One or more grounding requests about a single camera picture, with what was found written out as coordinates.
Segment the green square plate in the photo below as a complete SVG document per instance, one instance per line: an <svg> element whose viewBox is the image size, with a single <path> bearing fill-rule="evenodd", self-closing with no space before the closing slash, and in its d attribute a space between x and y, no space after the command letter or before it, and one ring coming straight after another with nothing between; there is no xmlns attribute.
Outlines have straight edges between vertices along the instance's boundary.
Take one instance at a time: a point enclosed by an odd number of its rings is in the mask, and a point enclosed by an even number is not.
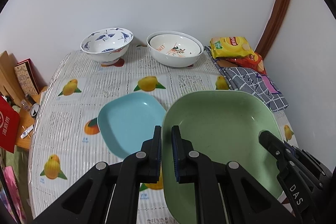
<svg viewBox="0 0 336 224"><path fill-rule="evenodd" d="M236 161L275 198L282 194L276 176L275 158L258 141L268 130L282 139L273 113L256 97L239 91L208 90L186 94L176 100L162 126L163 190L167 207L178 223L196 223L193 184L179 184L174 173L171 128L178 126L181 137L194 150L212 161Z"/></svg>

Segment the grey checked cloth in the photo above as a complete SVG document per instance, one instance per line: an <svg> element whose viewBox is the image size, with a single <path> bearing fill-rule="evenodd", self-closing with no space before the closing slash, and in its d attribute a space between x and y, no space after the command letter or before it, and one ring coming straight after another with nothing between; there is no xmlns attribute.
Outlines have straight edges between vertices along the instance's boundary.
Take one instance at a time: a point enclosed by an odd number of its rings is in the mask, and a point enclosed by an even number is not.
<svg viewBox="0 0 336 224"><path fill-rule="evenodd" d="M269 76L250 68L223 67L218 64L219 59L212 57L209 46L205 46L204 49L224 77L230 90L239 90L255 96L274 113L285 110L289 106L286 98Z"/></svg>

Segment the pink floral bag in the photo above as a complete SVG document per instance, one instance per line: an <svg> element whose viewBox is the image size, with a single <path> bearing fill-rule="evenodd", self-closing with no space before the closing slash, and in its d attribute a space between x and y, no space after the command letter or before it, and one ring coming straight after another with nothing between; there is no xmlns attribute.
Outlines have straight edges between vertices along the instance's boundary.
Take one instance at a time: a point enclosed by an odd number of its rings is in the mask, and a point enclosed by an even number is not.
<svg viewBox="0 0 336 224"><path fill-rule="evenodd" d="M14 171L13 171L13 167L12 166L6 166L2 169L2 171L3 171L3 175L4 175L4 178L5 178L6 185L7 185L8 190L9 190L10 197L11 197L11 199L13 201L13 204L14 204L14 207L15 207L15 211L17 212L17 215L18 215L21 223L27 223L27 218L26 218L25 211L23 209L23 205L22 205L22 202L21 202L21 197L19 195L19 190L18 190L15 174L14 174ZM9 199L6 195L5 187L3 186L2 182L1 182L1 201L3 202L5 208L9 212L9 214L16 221L16 219L14 217L14 211L10 206Z"/></svg>

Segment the blue square plate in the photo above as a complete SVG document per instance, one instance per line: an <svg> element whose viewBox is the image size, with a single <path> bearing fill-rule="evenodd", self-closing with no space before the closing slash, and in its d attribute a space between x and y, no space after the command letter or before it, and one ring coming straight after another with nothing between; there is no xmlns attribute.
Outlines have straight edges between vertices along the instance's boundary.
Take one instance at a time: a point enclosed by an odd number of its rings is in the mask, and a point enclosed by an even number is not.
<svg viewBox="0 0 336 224"><path fill-rule="evenodd" d="M97 125L109 150L124 159L153 137L155 126L162 125L165 114L153 96L135 92L103 106Z"/></svg>

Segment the red chips bag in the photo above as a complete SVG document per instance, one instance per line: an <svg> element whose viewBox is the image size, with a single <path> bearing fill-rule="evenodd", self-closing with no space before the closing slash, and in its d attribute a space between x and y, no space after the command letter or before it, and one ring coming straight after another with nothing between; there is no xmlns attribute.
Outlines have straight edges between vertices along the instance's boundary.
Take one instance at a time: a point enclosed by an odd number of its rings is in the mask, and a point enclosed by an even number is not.
<svg viewBox="0 0 336 224"><path fill-rule="evenodd" d="M228 62L236 64L239 67L249 68L257 71L261 74L266 74L266 70L263 63L263 58L258 53L252 53L245 57L239 58L226 58Z"/></svg>

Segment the small white tube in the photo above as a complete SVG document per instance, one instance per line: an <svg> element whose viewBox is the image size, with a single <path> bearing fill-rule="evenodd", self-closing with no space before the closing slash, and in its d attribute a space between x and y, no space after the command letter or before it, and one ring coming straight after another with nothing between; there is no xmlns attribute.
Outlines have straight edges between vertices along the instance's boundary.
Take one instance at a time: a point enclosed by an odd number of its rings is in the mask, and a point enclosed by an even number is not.
<svg viewBox="0 0 336 224"><path fill-rule="evenodd" d="M24 138L26 138L27 136L29 136L30 135L30 133L33 131L33 129L34 129L34 125L32 124L31 126L29 126L28 128L23 128L24 129L24 131L23 131L23 133L20 135L20 138L21 139L24 139Z"/></svg>

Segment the black white can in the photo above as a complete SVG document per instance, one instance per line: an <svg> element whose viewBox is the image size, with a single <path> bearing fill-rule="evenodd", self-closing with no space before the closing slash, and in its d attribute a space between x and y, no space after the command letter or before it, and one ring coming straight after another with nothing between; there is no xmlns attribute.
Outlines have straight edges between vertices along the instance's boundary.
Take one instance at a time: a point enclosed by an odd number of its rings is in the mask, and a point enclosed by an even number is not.
<svg viewBox="0 0 336 224"><path fill-rule="evenodd" d="M33 104L33 106L31 106L30 108L30 116L32 118L36 118L38 111L39 111L40 105L38 103Z"/></svg>

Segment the wooden side table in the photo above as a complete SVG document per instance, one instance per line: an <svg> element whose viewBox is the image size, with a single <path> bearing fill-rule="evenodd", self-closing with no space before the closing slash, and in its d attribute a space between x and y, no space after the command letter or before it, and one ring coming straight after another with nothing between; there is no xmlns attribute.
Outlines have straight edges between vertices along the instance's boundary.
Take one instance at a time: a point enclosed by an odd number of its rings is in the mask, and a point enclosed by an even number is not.
<svg viewBox="0 0 336 224"><path fill-rule="evenodd" d="M21 135L28 127L35 123L35 120L30 116L30 113L24 109L20 110L19 116L20 122L15 145L28 151L30 149L31 139L33 138L34 130L32 130L24 139L21 138Z"/></svg>

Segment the yellow chips bag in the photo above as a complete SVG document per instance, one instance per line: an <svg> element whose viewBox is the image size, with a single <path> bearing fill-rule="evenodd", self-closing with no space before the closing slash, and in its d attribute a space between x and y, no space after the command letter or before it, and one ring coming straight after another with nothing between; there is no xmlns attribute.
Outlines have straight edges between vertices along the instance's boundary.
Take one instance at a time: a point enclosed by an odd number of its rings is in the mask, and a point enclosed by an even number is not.
<svg viewBox="0 0 336 224"><path fill-rule="evenodd" d="M240 58L254 54L246 38L241 36L228 36L225 38L212 38L210 40L213 58Z"/></svg>

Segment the patterned brown box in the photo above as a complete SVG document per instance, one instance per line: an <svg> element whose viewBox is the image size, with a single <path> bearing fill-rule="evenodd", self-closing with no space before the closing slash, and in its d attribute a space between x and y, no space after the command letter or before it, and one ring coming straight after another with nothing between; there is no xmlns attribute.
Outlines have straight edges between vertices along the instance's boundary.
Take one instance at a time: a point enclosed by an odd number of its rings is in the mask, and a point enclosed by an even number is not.
<svg viewBox="0 0 336 224"><path fill-rule="evenodd" d="M14 67L14 73L24 94L35 96L40 93L31 59L25 59L17 63Z"/></svg>

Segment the cardboard box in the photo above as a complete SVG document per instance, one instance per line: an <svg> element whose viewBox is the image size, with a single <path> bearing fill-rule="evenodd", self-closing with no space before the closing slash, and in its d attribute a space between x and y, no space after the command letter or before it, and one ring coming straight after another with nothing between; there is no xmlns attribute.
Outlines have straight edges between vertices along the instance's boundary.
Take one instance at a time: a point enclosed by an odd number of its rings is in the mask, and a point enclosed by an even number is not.
<svg viewBox="0 0 336 224"><path fill-rule="evenodd" d="M13 60L7 51L1 53L0 60L1 94L9 96L16 105L21 106L21 101L25 98L25 95L18 83Z"/></svg>

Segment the large white bowl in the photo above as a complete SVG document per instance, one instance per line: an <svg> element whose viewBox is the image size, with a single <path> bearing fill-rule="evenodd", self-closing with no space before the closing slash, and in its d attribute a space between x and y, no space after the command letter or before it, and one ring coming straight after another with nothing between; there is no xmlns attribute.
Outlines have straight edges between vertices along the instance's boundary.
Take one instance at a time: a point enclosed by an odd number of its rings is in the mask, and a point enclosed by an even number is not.
<svg viewBox="0 0 336 224"><path fill-rule="evenodd" d="M156 35L161 35L161 34L176 34L176 35L182 35L189 39L192 39L200 46L201 52L197 56L194 56L194 57L175 57L175 56L169 56L161 52L158 52L149 44L149 40L155 37ZM197 40L196 38L188 34L184 34L182 32L177 32L177 31L158 31L158 32L152 33L147 37L146 42L147 42L149 53L153 59L158 61L160 64L166 65L168 67L173 67L173 68L184 68L184 67L189 67L190 65L193 65L194 63L198 61L199 57L202 55L204 51L203 44L199 40Z"/></svg>

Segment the white bowl with orange print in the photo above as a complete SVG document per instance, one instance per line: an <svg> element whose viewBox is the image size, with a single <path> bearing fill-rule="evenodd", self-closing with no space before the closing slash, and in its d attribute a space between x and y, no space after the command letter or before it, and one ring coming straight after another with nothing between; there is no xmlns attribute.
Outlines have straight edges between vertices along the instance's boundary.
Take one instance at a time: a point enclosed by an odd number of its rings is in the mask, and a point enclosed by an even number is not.
<svg viewBox="0 0 336 224"><path fill-rule="evenodd" d="M176 34L156 35L149 40L149 44L156 51L175 57L194 57L201 52L195 41Z"/></svg>

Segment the blue patterned white bowl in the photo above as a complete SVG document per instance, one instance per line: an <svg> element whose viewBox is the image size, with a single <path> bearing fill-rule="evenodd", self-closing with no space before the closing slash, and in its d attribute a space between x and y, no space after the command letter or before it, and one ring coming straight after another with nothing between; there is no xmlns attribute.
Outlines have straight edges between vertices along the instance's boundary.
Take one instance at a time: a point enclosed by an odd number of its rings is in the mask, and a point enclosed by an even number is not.
<svg viewBox="0 0 336 224"><path fill-rule="evenodd" d="M93 61L109 66L123 57L133 38L133 33L126 28L104 28L85 38L80 44L80 49Z"/></svg>

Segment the brown wooden door frame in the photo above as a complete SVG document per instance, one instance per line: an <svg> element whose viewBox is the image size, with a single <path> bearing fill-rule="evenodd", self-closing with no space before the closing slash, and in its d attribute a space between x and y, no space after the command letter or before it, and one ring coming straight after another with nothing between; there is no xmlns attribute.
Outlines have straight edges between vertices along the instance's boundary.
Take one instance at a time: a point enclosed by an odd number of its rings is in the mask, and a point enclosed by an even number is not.
<svg viewBox="0 0 336 224"><path fill-rule="evenodd" d="M278 32L285 19L290 0L274 0L272 12L256 47L256 52L266 58L277 38Z"/></svg>

